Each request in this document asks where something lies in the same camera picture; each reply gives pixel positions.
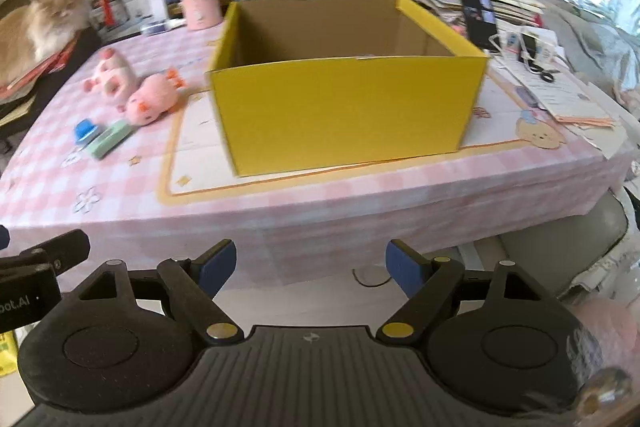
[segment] cat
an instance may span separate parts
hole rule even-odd
[[[0,89],[61,51],[89,26],[87,0],[31,0],[0,20]]]

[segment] medicine box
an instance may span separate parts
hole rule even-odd
[[[249,176],[453,152],[487,61],[411,0],[249,0],[208,74]]]

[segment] pink plush toy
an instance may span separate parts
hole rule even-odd
[[[142,81],[140,89],[127,100],[127,120],[134,126],[146,126],[178,102],[178,88],[184,81],[171,68]]]
[[[85,92],[98,88],[104,99],[123,113],[129,97],[138,89],[140,82],[129,62],[113,48],[100,50],[100,62],[94,76],[84,81]]]

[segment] smartphone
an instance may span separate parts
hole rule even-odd
[[[461,0],[465,15],[466,35],[481,50],[499,52],[500,49],[489,39],[498,35],[494,5],[491,0]],[[494,42],[500,43],[500,37]]]

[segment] metal bolt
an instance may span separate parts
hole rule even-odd
[[[382,327],[382,332],[391,339],[405,339],[414,333],[414,327],[404,322],[389,322]]]
[[[207,328],[207,335],[212,339],[230,339],[238,333],[238,327],[228,322],[219,322]]]

